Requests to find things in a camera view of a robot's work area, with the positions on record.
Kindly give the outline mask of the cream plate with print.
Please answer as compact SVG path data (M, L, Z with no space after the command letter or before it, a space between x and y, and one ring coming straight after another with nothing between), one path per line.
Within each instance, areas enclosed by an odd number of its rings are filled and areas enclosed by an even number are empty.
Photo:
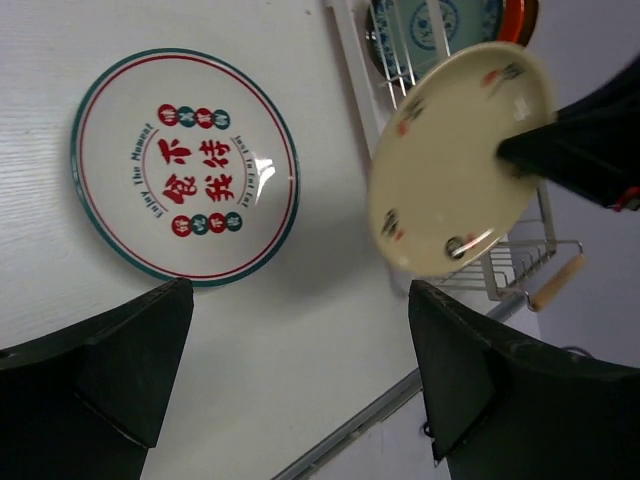
M497 157L500 142L551 124L556 103L541 62L488 42L433 68L385 127L369 176L376 245L419 277L470 264L520 219L541 182Z

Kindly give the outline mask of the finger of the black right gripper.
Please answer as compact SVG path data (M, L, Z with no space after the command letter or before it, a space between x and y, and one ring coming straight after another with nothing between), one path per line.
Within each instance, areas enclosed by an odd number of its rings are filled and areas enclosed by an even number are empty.
M639 59L555 122L501 141L497 157L606 209L637 210Z

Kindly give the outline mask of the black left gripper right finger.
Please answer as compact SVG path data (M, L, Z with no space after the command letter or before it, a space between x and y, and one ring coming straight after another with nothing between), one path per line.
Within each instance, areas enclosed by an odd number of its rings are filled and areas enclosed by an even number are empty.
M433 458L454 479L635 479L639 372L573 354L415 281Z

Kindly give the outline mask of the white plate red chinese characters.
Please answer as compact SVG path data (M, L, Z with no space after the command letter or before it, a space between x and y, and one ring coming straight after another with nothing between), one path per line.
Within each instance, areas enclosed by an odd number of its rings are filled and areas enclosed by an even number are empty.
M70 161L95 229L162 280L220 287L255 273L299 206L298 155L276 105L190 49L138 52L103 72L76 111Z

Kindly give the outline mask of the dark green plate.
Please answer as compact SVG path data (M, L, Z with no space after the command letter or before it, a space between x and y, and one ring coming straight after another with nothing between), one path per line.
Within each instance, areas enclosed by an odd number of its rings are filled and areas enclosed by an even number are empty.
M439 6L451 53L497 39L503 1L442 0ZM438 62L424 1L372 2L367 8L365 42L380 75L399 88L410 89Z

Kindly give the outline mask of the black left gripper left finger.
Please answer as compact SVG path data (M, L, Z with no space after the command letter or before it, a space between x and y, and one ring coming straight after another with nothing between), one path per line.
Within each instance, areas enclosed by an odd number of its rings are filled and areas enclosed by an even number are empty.
M178 278L2 350L2 478L140 478L193 309L192 283Z

